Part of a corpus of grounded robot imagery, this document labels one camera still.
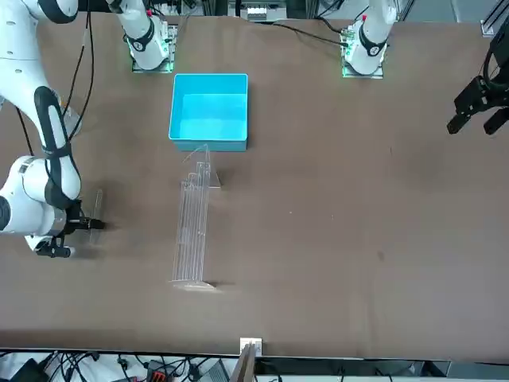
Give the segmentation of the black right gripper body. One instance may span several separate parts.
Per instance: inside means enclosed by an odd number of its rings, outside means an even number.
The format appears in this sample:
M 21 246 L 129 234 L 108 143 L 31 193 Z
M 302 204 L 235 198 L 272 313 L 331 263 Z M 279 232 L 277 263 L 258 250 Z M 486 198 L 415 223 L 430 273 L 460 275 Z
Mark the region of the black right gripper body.
M 66 222 L 63 229 L 63 237 L 73 234 L 75 231 L 85 230 L 85 215 L 82 211 L 82 201 L 73 201 L 71 205 L 65 209 Z

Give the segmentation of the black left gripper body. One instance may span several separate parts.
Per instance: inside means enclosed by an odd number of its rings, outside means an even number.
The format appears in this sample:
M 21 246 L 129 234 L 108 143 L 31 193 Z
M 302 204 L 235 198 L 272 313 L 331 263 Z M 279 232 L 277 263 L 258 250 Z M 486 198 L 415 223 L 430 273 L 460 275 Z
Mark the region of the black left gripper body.
M 488 61 L 494 57 L 499 68 L 498 74 L 488 76 L 489 87 L 496 91 L 508 89 L 508 28 L 501 27 L 490 43 Z

